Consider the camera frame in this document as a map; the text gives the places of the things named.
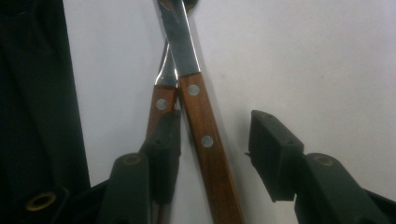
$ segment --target knife blade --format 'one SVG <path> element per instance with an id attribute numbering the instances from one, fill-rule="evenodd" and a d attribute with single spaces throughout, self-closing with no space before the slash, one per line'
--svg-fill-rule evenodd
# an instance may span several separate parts
<path id="1" fill-rule="evenodd" d="M 214 223 L 244 223 L 182 0 L 158 0 Z"/>

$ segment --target wooden handle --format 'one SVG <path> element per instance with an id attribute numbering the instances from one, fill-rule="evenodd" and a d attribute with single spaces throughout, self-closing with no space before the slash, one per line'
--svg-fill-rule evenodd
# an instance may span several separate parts
<path id="1" fill-rule="evenodd" d="M 177 101 L 177 89 L 174 87 L 154 86 L 148 117 L 146 137 L 154 130 L 161 115 L 173 111 Z"/>
<path id="2" fill-rule="evenodd" d="M 244 223 L 203 77 L 201 73 L 180 77 L 179 84 L 213 221 Z"/>

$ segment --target black bag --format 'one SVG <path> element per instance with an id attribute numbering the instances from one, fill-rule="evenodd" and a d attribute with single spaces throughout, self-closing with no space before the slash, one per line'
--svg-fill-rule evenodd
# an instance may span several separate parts
<path id="1" fill-rule="evenodd" d="M 0 220 L 54 187 L 90 187 L 63 1 L 0 0 Z"/>

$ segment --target white surface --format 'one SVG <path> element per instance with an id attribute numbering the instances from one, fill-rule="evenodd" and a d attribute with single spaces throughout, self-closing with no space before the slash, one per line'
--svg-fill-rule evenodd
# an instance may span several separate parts
<path id="1" fill-rule="evenodd" d="M 64 1 L 92 184 L 143 143 L 164 35 L 153 1 Z M 191 31 L 247 224 L 296 223 L 244 152 L 277 116 L 362 187 L 396 200 L 396 2 L 201 0 Z M 211 223 L 187 126 L 171 223 Z"/>

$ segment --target brass grommet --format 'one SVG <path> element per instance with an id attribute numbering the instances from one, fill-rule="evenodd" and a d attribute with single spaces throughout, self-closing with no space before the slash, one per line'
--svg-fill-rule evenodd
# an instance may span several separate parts
<path id="1" fill-rule="evenodd" d="M 325 156 L 316 156 L 316 157 L 314 157 L 314 160 L 324 166 L 332 166 L 333 165 L 332 160 L 330 160 L 328 157 L 325 157 Z"/>
<path id="2" fill-rule="evenodd" d="M 30 212 L 40 211 L 56 201 L 56 194 L 52 191 L 40 193 L 35 196 L 29 202 L 27 202 L 25 208 Z"/>
<path id="3" fill-rule="evenodd" d="M 128 157 L 124 158 L 123 162 L 125 165 L 135 165 L 140 162 L 140 157 L 138 157 L 136 155 L 128 156 Z"/>

